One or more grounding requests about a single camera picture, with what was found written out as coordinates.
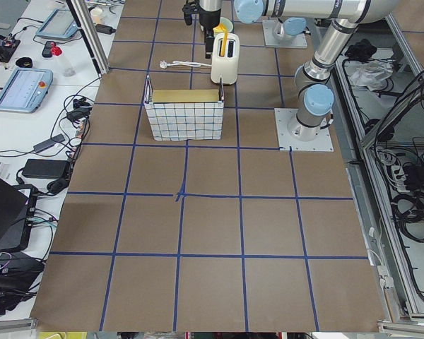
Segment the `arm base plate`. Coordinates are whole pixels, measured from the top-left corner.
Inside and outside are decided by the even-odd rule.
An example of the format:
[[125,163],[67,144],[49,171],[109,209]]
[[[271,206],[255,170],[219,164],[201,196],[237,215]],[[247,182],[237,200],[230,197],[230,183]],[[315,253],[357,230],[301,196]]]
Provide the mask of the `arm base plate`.
[[284,21],[263,20],[265,45],[273,48],[306,49],[306,26],[306,19],[302,17],[290,17]]
[[297,109],[275,108],[278,148],[281,151],[333,152],[327,120],[316,127],[303,126],[297,120]]

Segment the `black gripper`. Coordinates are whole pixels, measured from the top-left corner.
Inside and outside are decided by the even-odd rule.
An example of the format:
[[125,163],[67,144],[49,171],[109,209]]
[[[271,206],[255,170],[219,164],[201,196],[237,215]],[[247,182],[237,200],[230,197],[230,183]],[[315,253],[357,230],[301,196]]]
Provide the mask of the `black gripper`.
[[199,22],[203,27],[205,37],[205,58],[210,59],[212,55],[212,37],[213,29],[220,23],[221,10],[207,11],[203,8],[199,9]]

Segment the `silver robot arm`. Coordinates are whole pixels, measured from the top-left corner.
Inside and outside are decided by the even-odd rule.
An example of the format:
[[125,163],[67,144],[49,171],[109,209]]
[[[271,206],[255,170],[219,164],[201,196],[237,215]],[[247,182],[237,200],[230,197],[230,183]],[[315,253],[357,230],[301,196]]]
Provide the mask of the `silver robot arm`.
[[326,82],[335,61],[357,26],[347,19],[332,20],[311,60],[296,71],[299,108],[288,123],[288,131],[299,141],[313,141],[321,130],[322,121],[331,111],[334,94]]
[[234,9],[243,23],[254,23],[262,16],[333,19],[312,58],[314,67],[329,69],[358,25],[387,16],[396,5],[396,1],[389,0],[235,1]]

